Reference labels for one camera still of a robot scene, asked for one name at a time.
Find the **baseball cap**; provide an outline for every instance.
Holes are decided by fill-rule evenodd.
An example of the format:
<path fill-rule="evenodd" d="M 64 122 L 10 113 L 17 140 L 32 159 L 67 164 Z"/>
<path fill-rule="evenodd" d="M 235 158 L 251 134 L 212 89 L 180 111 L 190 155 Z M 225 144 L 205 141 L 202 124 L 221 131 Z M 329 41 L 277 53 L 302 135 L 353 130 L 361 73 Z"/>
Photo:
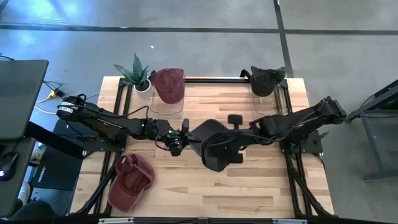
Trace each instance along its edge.
<path fill-rule="evenodd" d="M 150 76 L 160 99 L 168 104 L 176 104 L 184 97 L 184 69 L 163 68 Z"/>
<path fill-rule="evenodd" d="M 116 178 L 108 194 L 108 202 L 121 212 L 130 212 L 155 179 L 152 166 L 138 154 L 121 156 L 116 165 Z"/>

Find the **concrete floor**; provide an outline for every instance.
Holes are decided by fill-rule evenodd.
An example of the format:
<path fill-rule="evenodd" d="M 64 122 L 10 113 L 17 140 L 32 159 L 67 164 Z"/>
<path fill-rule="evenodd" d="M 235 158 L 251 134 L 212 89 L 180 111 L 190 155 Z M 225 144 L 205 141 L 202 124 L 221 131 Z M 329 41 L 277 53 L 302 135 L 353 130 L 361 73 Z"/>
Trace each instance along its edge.
<path fill-rule="evenodd" d="M 286 29 L 397 30 L 395 0 L 279 0 Z M 31 7 L 19 7 L 30 4 Z M 115 27 L 278 28 L 272 0 L 10 0 L 2 24 Z M 397 79 L 396 35 L 287 35 L 294 77 L 305 79 L 311 104 L 330 95 L 349 113 Z M 133 54 L 150 69 L 182 67 L 187 75 L 235 77 L 255 65 L 284 64 L 279 34 L 67 32 L 0 30 L 0 52 L 50 61 L 46 80 L 71 95 L 98 93 L 114 63 Z M 44 86 L 39 98 L 45 98 Z M 55 111 L 59 101 L 42 105 Z M 34 111 L 31 120 L 52 129 L 57 118 Z M 398 222 L 397 178 L 364 183 L 377 171 L 362 124 L 325 126 L 326 176 L 341 217 Z"/>

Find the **cap brim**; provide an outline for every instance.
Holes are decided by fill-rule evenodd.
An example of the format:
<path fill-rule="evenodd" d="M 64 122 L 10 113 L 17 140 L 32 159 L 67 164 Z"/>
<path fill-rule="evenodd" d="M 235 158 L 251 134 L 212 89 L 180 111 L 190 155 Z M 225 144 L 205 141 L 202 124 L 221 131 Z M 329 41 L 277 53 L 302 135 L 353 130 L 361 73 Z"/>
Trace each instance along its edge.
<path fill-rule="evenodd" d="M 125 193 L 118 182 L 118 177 L 113 181 L 108 194 L 108 202 L 121 212 L 129 212 L 138 202 L 145 188 L 138 195 L 132 196 Z"/>

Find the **wooden table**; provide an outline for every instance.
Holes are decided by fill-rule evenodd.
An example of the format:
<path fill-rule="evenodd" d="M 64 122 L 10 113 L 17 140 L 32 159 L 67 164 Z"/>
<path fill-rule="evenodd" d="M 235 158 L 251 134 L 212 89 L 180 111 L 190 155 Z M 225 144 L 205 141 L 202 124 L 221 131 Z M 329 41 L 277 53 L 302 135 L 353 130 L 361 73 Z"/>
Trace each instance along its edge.
<path fill-rule="evenodd" d="M 120 77 L 104 77 L 98 106 L 112 111 Z M 301 78 L 288 78 L 289 93 L 294 111 L 308 107 L 307 93 Z M 120 114 L 124 106 L 123 93 Z M 151 101 L 138 98 L 133 91 L 130 111 Z M 265 114 L 276 114 L 275 99 L 262 100 Z M 229 114 L 243 115 L 242 128 L 256 116 L 252 112 L 252 98 L 247 84 L 187 83 L 183 114 L 169 116 L 172 127 L 181 127 L 182 118 L 190 119 L 190 130 L 204 120 L 215 118 L 225 125 Z M 160 118 L 150 113 L 150 117 Z M 131 118 L 143 118 L 144 112 Z M 169 152 L 157 149 L 153 141 L 127 140 L 125 153 L 144 156 L 155 169 L 155 182 L 141 198 L 131 213 L 113 209 L 113 217 L 225 217 L 225 218 L 270 218 L 293 217 L 292 199 L 284 156 L 277 144 L 249 146 L 242 164 L 231 164 L 217 173 L 202 165 L 200 157 L 189 146 L 181 156 L 172 157 Z M 95 152 L 83 161 L 71 212 L 77 211 L 88 200 L 100 179 L 103 152 Z M 313 155 L 304 154 L 303 163 L 307 184 L 318 201 L 333 213 L 330 193 L 322 163 Z M 298 190 L 300 207 L 304 211 L 302 193 Z M 108 188 L 104 191 L 104 209 Z"/>

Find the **desk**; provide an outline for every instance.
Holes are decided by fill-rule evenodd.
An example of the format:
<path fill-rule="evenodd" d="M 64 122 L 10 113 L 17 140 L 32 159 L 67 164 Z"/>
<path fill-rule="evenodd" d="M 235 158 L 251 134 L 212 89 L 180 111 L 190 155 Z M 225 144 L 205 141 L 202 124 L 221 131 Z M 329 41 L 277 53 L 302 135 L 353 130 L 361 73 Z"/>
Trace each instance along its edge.
<path fill-rule="evenodd" d="M 120 77 L 104 77 L 98 106 L 112 111 Z M 303 79 L 287 79 L 294 111 L 308 107 Z M 123 93 L 120 114 L 124 106 Z M 204 120 L 215 118 L 227 124 L 227 115 L 241 114 L 242 128 L 248 128 L 252 117 L 252 99 L 249 84 L 186 83 L 183 115 L 169 119 L 173 128 L 180 128 L 182 118 L 190 118 L 190 130 Z M 275 102 L 265 101 L 269 114 L 275 114 Z M 133 95 L 129 111 L 148 105 Z M 143 118 L 140 111 L 131 116 Z M 154 113 L 149 116 L 159 118 Z M 157 149 L 153 141 L 128 138 L 126 153 L 144 156 L 155 169 L 155 182 L 145 193 L 136 209 L 121 213 L 113 209 L 113 217 L 225 217 L 269 218 L 293 217 L 292 199 L 284 156 L 277 144 L 249 146 L 242 164 L 231 164 L 223 172 L 213 172 L 201 163 L 200 157 L 189 146 L 180 157 Z M 71 212 L 77 211 L 97 187 L 104 153 L 95 152 L 81 166 L 80 176 L 72 202 Z M 333 213 L 330 193 L 323 166 L 317 157 L 304 154 L 303 163 L 307 184 L 325 209 Z M 300 207 L 304 211 L 301 191 Z M 104 191 L 104 209 L 108 187 Z"/>

